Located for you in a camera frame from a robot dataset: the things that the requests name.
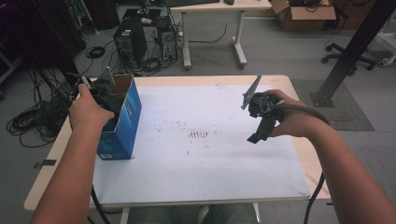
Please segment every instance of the metal stand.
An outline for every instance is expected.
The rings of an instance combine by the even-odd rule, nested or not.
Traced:
[[[353,65],[370,45],[381,30],[384,23],[396,8],[396,1],[376,1],[373,8],[363,21],[358,31],[353,35],[340,60],[336,63],[329,76],[318,92],[311,93],[314,106],[332,106],[332,97],[335,91],[346,78]]]

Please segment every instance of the desk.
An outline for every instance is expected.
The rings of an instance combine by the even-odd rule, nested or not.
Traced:
[[[248,64],[244,51],[241,47],[241,34],[244,15],[246,10],[271,9],[271,4],[267,0],[235,0],[232,6],[229,6],[221,0],[219,3],[204,4],[188,7],[172,7],[171,11],[180,12],[183,29],[183,56],[184,67],[191,69],[191,58],[188,40],[189,19],[195,18],[194,25],[206,25],[208,22],[225,22],[237,23],[236,36],[233,37],[233,45],[235,46],[241,66]]]
[[[136,86],[139,89],[139,87],[164,87],[164,86],[173,86],[177,88],[177,86],[183,86],[183,87],[192,87],[192,86],[218,86],[218,85],[250,85],[256,76],[224,76],[224,77],[136,77],[135,82]],[[285,93],[287,93],[289,96],[293,98],[297,98],[297,94],[294,91],[290,80],[285,77],[285,76],[263,76],[262,77],[262,82],[261,84],[264,85],[270,85],[273,89],[281,89]],[[242,104],[242,94],[240,94],[240,104]],[[48,160],[57,160],[62,157],[62,154],[64,152],[66,143],[68,141],[68,137],[70,136],[71,130],[69,126],[68,120],[65,122],[64,126],[61,129],[60,134],[58,135],[49,155],[48,155]],[[318,163],[318,159],[316,157],[315,150],[313,147],[310,145],[310,143],[301,138],[292,138],[292,143],[296,149],[298,159],[300,161],[300,164],[302,165],[302,168],[304,170],[304,176],[305,176],[305,181],[308,183],[309,190],[312,193],[313,190],[316,187],[316,184],[318,183],[318,178],[320,176],[320,165]],[[130,161],[106,161],[107,164],[110,164],[109,162],[116,162],[117,164],[122,165],[123,163],[128,163]],[[25,209],[27,210],[35,210],[39,199],[41,198],[41,195],[43,194],[45,187],[48,185],[50,182],[50,179],[56,169],[56,165],[58,162],[56,162],[55,166],[43,166],[43,168],[40,171],[40,174],[37,177],[37,180],[35,181],[26,201],[24,204]],[[94,178],[97,177],[97,172],[98,169],[95,166],[95,176]],[[106,169],[105,166],[100,166],[99,169]],[[113,175],[109,178],[109,181],[107,186],[111,186],[111,183],[113,181],[118,181],[117,180],[118,173],[113,173]],[[101,190],[97,191],[98,198],[101,201],[103,197],[106,197],[104,193],[101,193]],[[327,191],[327,187],[324,187],[322,192],[318,196],[319,198],[329,198],[329,194]],[[250,199],[245,199],[245,200],[224,200],[224,199],[216,199],[216,200],[210,200],[210,199],[205,199],[204,201],[183,201],[180,200],[179,202],[154,202],[155,200],[152,199],[150,202],[119,202],[119,203],[104,203],[105,207],[125,207],[125,206],[143,206],[143,205],[167,205],[167,204],[208,204],[208,203],[240,203],[240,202],[268,202],[268,201],[289,201],[289,200],[306,200],[306,196],[302,195],[296,195],[293,197],[289,198],[250,198]]]

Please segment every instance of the forearm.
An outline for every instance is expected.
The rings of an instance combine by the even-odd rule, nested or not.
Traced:
[[[312,121],[308,139],[314,145],[341,223],[390,223],[396,210],[384,191],[350,151],[340,135]]]
[[[74,129],[32,223],[86,222],[100,130],[92,127]]]

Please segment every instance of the office chair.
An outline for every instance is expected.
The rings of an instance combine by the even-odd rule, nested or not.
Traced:
[[[329,61],[329,59],[340,58],[342,53],[345,50],[343,47],[341,47],[341,46],[339,46],[339,45],[337,45],[335,43],[332,43],[332,44],[326,46],[326,51],[331,51],[332,49],[336,49],[336,50],[340,51],[340,53],[334,53],[334,54],[326,55],[325,57],[322,58],[322,62],[323,63],[327,63]],[[360,56],[358,61],[363,62],[363,63],[368,63],[369,65],[366,67],[367,70],[373,70],[373,68],[376,65],[376,61],[375,60],[369,59],[369,58],[366,58],[366,57],[363,57],[363,56]],[[356,70],[358,70],[358,66],[356,64],[354,64],[349,75],[352,76],[356,72]]]

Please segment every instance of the white table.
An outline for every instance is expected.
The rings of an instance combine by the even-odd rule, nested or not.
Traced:
[[[271,4],[267,0],[235,0],[234,4],[229,6],[221,0],[219,3],[188,7],[172,7],[171,11],[181,12],[184,67],[188,70],[191,69],[188,29],[192,26],[205,26],[214,21],[217,23],[237,23],[236,36],[233,37],[233,45],[235,46],[239,62],[243,68],[243,66],[248,64],[240,43],[245,11],[261,9],[271,9]]]
[[[237,88],[239,86],[244,87],[241,90],[245,91],[245,86],[250,85],[254,79],[255,76],[138,77],[135,82],[138,89],[141,88],[141,93],[139,92],[139,94],[141,95],[144,109],[150,99],[155,101],[155,98],[151,96],[150,90],[156,91],[158,90],[157,88],[165,87],[167,91],[172,89],[177,91],[186,88],[194,91],[198,91],[199,88],[203,88],[201,90],[208,88],[208,90],[224,89],[227,91],[229,88]],[[289,79],[285,76],[263,76],[261,84],[264,85],[264,88],[271,86],[273,89],[281,89],[291,97],[297,98]],[[180,94],[186,95],[188,92],[180,91]],[[236,97],[240,98],[237,99],[239,102],[236,106],[239,107],[242,104],[242,92],[230,95],[233,97],[237,95]],[[227,106],[227,102],[229,101],[224,100],[219,102],[219,104],[224,107]],[[250,144],[246,142],[246,139],[256,131],[260,120],[249,117],[248,112],[242,111],[240,108],[237,111],[243,116],[234,114],[235,116],[240,116],[236,120],[249,119],[253,122],[253,126],[250,127],[252,128],[251,130],[250,128],[238,130],[238,128],[242,129],[242,126],[245,125],[245,122],[239,121],[237,121],[237,125],[229,124],[230,127],[225,129],[210,127],[209,123],[205,123],[205,119],[198,119],[200,122],[192,124],[184,123],[183,120],[189,120],[188,115],[162,118],[159,110],[161,110],[161,107],[153,108],[153,111],[146,113],[142,110],[138,136],[136,137],[136,139],[140,140],[135,142],[132,160],[101,161],[97,157],[94,185],[97,189],[96,193],[99,201],[103,206],[126,207],[307,200],[309,192],[305,192],[304,187],[301,188],[305,182],[309,186],[309,191],[313,192],[321,169],[315,150],[305,139],[291,138],[291,140],[288,140],[288,137],[285,137],[283,140],[286,145],[285,143],[280,143],[283,142],[281,138],[277,138],[280,141],[273,139],[274,141],[269,142],[261,141],[258,145]],[[234,118],[229,117],[232,114],[224,113],[225,118],[220,116],[221,113],[214,116],[216,119],[234,120]],[[215,133],[216,130],[234,133],[237,130],[237,133],[234,139],[224,141],[223,137],[230,135],[220,132]],[[67,120],[48,155],[48,160],[59,161],[70,133],[71,130]],[[178,133],[184,133],[181,137],[186,138],[185,141],[168,139],[170,134]],[[240,143],[247,143],[246,149],[241,150],[235,147],[236,144]],[[186,148],[186,145],[189,144],[193,144],[195,147]],[[221,147],[224,147],[223,144],[229,147],[230,150],[224,151],[221,149]],[[294,146],[297,157],[293,156],[293,153],[295,153],[293,151],[290,153],[290,151],[285,151],[282,148],[275,148],[275,150],[272,148],[279,146],[286,146],[291,149]],[[276,166],[278,162],[284,160],[285,157],[289,157],[291,161],[295,162],[292,165],[293,169],[299,169],[296,164],[298,164],[298,161],[301,162],[304,170],[302,175],[284,176],[295,173],[289,173],[289,170],[284,170],[286,173],[282,173],[279,172],[280,169],[271,168],[271,166]],[[26,209],[34,210],[36,208],[57,164],[58,162],[54,166],[43,166],[25,201],[24,207]],[[267,182],[268,186],[272,186],[269,189],[265,189],[268,186],[266,186],[265,181],[262,181],[266,178],[266,175],[268,177],[267,180],[271,181],[271,183]],[[301,183],[300,187],[295,188],[295,181],[304,183]],[[319,198],[328,197],[329,193],[325,186],[319,194]]]

